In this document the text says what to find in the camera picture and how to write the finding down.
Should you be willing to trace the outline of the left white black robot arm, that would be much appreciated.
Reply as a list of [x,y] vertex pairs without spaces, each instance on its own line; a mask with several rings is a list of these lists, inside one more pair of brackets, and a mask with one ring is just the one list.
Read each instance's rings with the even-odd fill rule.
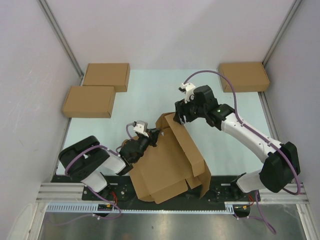
[[62,150],[58,158],[66,176],[83,183],[98,199],[105,200],[111,188],[98,168],[107,168],[118,176],[127,174],[149,146],[157,146],[160,132],[159,128],[146,129],[144,133],[137,131],[137,139],[125,141],[119,153],[101,145],[92,135]]

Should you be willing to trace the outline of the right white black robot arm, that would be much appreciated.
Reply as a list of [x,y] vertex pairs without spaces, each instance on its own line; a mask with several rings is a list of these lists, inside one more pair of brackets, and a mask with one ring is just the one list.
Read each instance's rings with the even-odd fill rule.
[[174,104],[175,122],[184,125],[203,118],[209,126],[237,139],[262,162],[261,170],[243,173],[231,182],[230,194],[235,200],[242,201],[255,190],[278,193],[300,174],[298,151],[293,143],[283,144],[253,128],[233,107],[219,104],[208,85],[183,83],[179,90],[185,96]]

